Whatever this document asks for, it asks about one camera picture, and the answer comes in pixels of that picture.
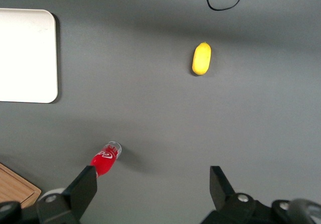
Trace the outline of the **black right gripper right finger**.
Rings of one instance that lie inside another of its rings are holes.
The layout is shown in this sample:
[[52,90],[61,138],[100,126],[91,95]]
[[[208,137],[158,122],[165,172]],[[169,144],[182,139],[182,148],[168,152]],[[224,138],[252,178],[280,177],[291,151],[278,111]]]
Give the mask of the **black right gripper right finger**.
[[235,192],[219,166],[210,167],[210,195],[215,210],[202,223],[274,223],[271,208]]

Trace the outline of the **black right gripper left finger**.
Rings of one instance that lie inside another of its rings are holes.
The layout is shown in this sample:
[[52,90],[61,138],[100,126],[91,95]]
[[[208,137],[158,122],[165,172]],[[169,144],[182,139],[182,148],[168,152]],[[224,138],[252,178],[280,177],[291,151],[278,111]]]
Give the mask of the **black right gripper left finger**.
[[86,166],[65,189],[52,190],[37,202],[39,223],[80,223],[96,192],[96,169]]

